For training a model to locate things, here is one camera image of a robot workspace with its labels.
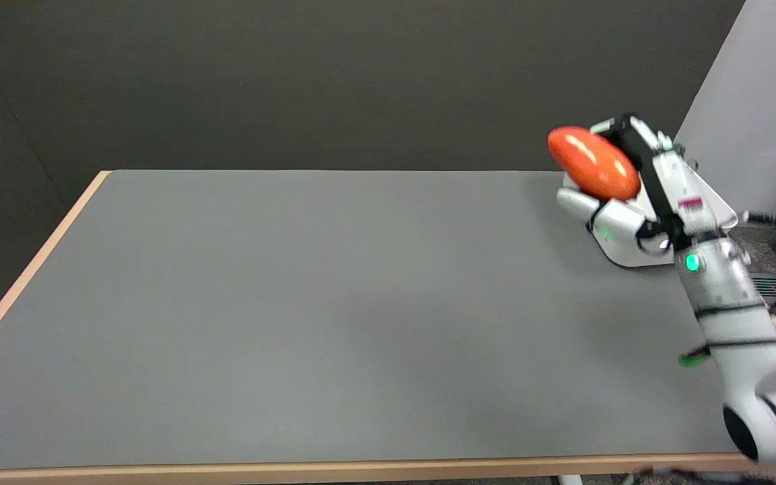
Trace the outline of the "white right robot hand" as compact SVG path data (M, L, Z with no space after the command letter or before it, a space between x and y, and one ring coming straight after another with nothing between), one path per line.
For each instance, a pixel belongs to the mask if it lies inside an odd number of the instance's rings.
M725 234L683 148L633 112L552 129L547 147L569 179L558 202L591 232L639 247L664 236L672 251Z

